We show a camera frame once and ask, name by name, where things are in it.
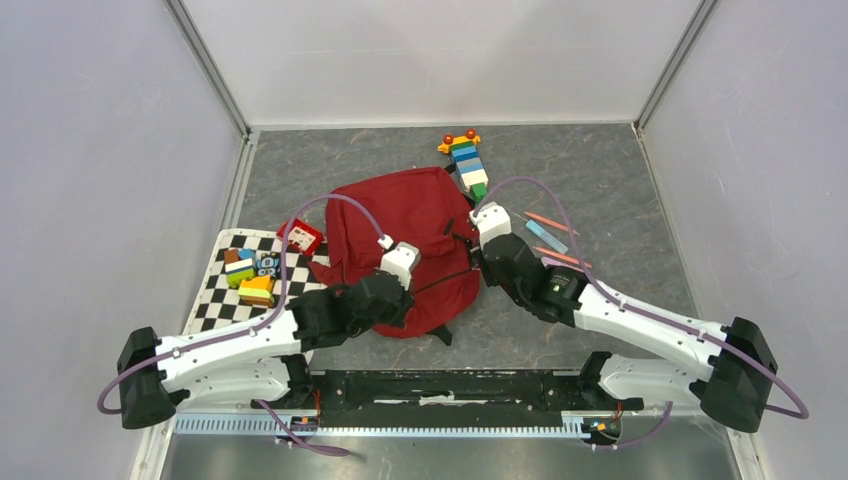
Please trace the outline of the light blue chalk stick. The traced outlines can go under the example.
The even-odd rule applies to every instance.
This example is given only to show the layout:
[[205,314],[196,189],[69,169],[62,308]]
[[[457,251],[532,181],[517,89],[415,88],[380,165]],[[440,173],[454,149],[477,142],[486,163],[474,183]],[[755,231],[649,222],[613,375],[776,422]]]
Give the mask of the light blue chalk stick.
[[542,242],[548,245],[553,251],[559,254],[567,254],[568,247],[557,239],[554,235],[544,229],[539,223],[534,220],[528,220],[525,224],[526,228]]

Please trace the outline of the red student backpack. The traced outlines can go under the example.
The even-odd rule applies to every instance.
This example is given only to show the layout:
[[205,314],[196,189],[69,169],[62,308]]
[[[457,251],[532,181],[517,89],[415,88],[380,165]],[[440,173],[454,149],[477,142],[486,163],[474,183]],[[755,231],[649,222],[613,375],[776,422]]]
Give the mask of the red student backpack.
[[402,328],[379,325],[385,337],[432,335],[453,340],[448,323],[477,298],[480,274],[472,258],[478,234],[472,205],[442,167],[414,168],[336,188],[325,208],[329,263],[312,263],[327,286],[354,284],[372,273],[383,254],[382,230],[420,252],[412,272],[414,305]]

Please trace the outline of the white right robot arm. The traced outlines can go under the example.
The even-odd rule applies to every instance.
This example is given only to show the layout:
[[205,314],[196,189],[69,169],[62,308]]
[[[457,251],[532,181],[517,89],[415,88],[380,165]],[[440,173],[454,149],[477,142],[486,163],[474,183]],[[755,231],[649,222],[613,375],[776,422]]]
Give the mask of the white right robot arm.
[[548,323],[615,337],[654,354],[652,360],[604,355],[586,362],[580,400],[602,408],[615,399],[698,405],[711,419],[746,433],[759,430],[773,385],[757,370],[778,369],[760,327],[692,319],[635,301],[571,267],[546,266],[514,233],[485,238],[484,278],[519,307]]

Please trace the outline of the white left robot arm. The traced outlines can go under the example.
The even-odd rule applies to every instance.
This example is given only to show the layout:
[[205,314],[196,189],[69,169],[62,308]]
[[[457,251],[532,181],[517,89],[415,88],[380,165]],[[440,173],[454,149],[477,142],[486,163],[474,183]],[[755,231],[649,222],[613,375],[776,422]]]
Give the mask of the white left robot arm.
[[356,284],[312,290],[280,311],[200,334],[133,331],[118,358],[121,425],[157,425],[181,408],[281,399],[306,405],[314,381],[306,353],[335,347],[378,325],[401,327],[414,299],[409,273],[377,270]]

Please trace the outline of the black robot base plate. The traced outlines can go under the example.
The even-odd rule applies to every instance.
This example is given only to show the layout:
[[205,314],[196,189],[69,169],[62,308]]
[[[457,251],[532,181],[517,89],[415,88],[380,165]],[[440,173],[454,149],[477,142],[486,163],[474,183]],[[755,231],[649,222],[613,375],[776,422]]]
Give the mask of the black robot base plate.
[[331,427],[554,426],[564,412],[641,411],[586,376],[559,370],[326,370],[274,409],[315,410]]

